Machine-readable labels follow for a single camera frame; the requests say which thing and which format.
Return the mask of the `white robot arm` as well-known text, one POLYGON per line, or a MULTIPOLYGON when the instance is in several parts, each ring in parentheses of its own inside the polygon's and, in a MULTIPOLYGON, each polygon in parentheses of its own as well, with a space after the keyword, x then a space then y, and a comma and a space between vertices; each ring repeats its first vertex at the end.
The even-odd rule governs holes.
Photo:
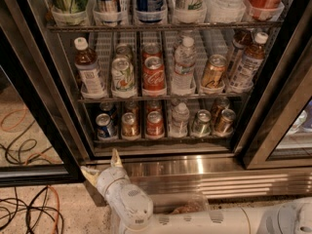
POLYGON ((312 198, 261 208, 155 214, 152 199, 133 184, 119 153, 102 171, 81 172, 119 216, 118 234, 312 234, 312 198))

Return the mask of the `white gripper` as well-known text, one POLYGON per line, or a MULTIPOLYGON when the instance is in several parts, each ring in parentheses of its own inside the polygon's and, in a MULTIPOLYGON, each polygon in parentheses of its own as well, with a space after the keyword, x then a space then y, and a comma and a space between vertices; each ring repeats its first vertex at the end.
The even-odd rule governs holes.
POLYGON ((104 198, 116 197, 120 194, 121 189, 130 184, 130 179, 123 167, 121 158, 116 148, 112 149, 112 157, 110 160, 112 167, 100 172, 99 170, 81 166, 80 170, 85 179, 95 186, 97 191, 104 198))

